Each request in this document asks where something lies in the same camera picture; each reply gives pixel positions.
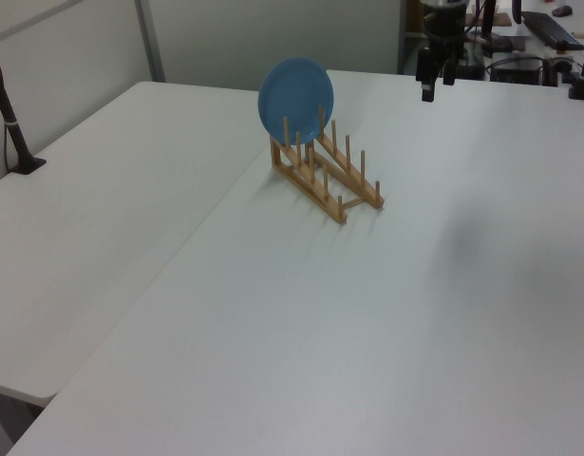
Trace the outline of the black Franka gripper body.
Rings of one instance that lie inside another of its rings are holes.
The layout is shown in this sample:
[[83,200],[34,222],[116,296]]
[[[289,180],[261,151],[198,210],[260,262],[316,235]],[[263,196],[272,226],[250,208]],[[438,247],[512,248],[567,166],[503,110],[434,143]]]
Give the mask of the black Franka gripper body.
[[463,54],[464,26],[464,13],[428,13],[422,21],[428,46],[420,50],[420,67],[456,67]]

